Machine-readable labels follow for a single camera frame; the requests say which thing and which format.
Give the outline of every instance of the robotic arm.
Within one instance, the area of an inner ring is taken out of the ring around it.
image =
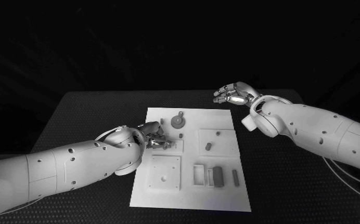
[[[0,160],[0,213],[87,186],[113,173],[129,174],[142,163],[145,146],[167,149],[171,144],[159,122],[149,122],[138,129],[123,125],[94,141]]]
[[[269,137],[285,135],[310,152],[360,168],[360,123],[278,96],[264,96],[242,82],[222,87],[214,96],[214,102],[251,108],[242,121],[251,131],[259,128]]]

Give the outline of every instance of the dark wall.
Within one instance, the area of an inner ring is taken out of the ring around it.
[[[217,90],[242,81],[292,88],[360,121],[359,0],[2,4],[0,153],[31,151],[74,90]]]

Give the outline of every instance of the black table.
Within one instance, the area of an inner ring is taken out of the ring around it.
[[[294,90],[259,90],[304,103]],[[320,156],[287,136],[249,132],[246,106],[213,103],[213,90],[83,91],[61,100],[32,153],[94,140],[120,125],[145,122],[148,107],[230,109],[237,134],[252,213],[129,207],[135,172],[45,197],[0,223],[360,223],[360,196]]]

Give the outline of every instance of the dark textured tabletop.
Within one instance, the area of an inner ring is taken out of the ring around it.
[[[294,90],[259,90],[303,103]],[[148,107],[230,109],[252,212],[129,207],[135,172],[61,194],[0,215],[0,223],[360,223],[360,196],[320,156],[287,136],[249,132],[246,106],[213,103],[213,90],[68,92],[32,153],[94,140],[120,125],[145,122]]]

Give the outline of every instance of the small cylinder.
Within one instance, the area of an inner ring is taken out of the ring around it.
[[[214,178],[214,186],[223,187],[224,186],[224,177],[223,177],[223,168],[222,167],[213,168],[213,178]]]
[[[236,169],[233,170],[233,178],[235,178],[235,186],[239,187],[240,183],[239,183],[239,177],[237,177]]]
[[[207,144],[206,150],[210,151],[211,149],[211,143]]]

